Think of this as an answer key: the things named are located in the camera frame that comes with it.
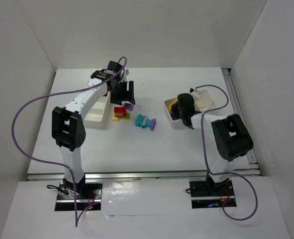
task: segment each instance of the blue toy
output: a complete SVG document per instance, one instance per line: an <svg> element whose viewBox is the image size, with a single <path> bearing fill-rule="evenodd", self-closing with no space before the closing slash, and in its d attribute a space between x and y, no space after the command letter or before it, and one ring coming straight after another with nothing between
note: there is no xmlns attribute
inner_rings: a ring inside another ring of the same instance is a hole
<svg viewBox="0 0 294 239"><path fill-rule="evenodd" d="M149 127L151 131L153 131L155 124L156 124L156 119L150 120L148 119L147 116L143 116L143 115L138 115L135 122L136 127L141 127L141 128Z"/></svg>

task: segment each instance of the white table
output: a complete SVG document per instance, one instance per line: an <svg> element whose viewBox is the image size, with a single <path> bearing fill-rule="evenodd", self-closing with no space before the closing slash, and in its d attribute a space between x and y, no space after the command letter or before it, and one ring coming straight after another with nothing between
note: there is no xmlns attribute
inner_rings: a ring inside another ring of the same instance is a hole
<svg viewBox="0 0 294 239"><path fill-rule="evenodd" d="M56 190L47 184L19 182L2 239L289 239L269 177L248 177L259 206L247 221L227 218L221 208L192 209L186 194L188 179L134 180L103 183L102 210L86 212L75 228L74 212L55 212ZM248 216L255 199L241 178L232 179L236 208L226 211Z"/></svg>
<svg viewBox="0 0 294 239"><path fill-rule="evenodd" d="M81 89L96 69L59 69L51 93ZM95 172L155 172L206 170L201 135L184 126L172 129L164 113L163 102L189 92L190 88L213 84L227 92L220 68L130 68L128 80L134 81L136 105L130 120L112 122L114 106L110 106L104 128L86 128L86 140L81 148L82 166L87 173ZM216 88L207 88L218 106L225 96ZM51 114L56 106L63 107L76 94L52 97L48 100L33 156L62 162L58 146L51 137ZM231 104L217 115L230 115ZM154 131L135 127L138 114L156 118ZM206 134L207 153L216 151L214 137ZM237 169L249 169L243 157ZM31 161L29 174L63 173L60 166Z"/></svg>

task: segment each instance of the teal and purple toy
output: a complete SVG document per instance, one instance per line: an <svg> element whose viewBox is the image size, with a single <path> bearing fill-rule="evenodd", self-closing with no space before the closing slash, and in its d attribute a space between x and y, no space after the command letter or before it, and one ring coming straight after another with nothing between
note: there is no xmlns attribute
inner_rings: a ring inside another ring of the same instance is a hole
<svg viewBox="0 0 294 239"><path fill-rule="evenodd" d="M147 116L138 115L137 120L135 122L136 127L146 128L149 127L151 131L155 127L156 119L148 119Z"/></svg>

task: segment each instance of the white plastic container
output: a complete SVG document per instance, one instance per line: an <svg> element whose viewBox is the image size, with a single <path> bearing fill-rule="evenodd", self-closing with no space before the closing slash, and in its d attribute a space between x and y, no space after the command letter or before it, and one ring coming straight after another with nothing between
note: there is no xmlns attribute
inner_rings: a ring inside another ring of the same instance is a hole
<svg viewBox="0 0 294 239"><path fill-rule="evenodd" d="M214 102L210 93L207 90L202 90L199 92L200 92L200 99L197 102L195 102L196 111L204 112L209 109L217 108L217 104ZM173 120L167 108L174 100L175 98L164 101L164 110L165 110L165 114L167 116L170 126L172 128L177 128L183 125L182 120L181 119Z"/></svg>
<svg viewBox="0 0 294 239"><path fill-rule="evenodd" d="M111 101L111 94L108 92L107 96L102 96L88 111L84 118L84 126L99 127L105 126L108 109Z"/></svg>

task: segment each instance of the gray wall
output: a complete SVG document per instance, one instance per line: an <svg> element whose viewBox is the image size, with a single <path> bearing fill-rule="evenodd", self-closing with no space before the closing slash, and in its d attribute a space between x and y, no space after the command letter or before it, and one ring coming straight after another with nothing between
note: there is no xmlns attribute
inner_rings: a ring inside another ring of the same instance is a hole
<svg viewBox="0 0 294 239"><path fill-rule="evenodd" d="M14 114L28 100L48 93L54 70L16 1L0 0L0 237L17 182L25 178L29 160L15 148L10 134ZM19 117L21 146L32 153L45 101Z"/></svg>
<svg viewBox="0 0 294 239"><path fill-rule="evenodd" d="M229 67L266 0L21 0L55 68Z"/></svg>
<svg viewBox="0 0 294 239"><path fill-rule="evenodd" d="M231 76L294 239L294 0L268 0Z"/></svg>

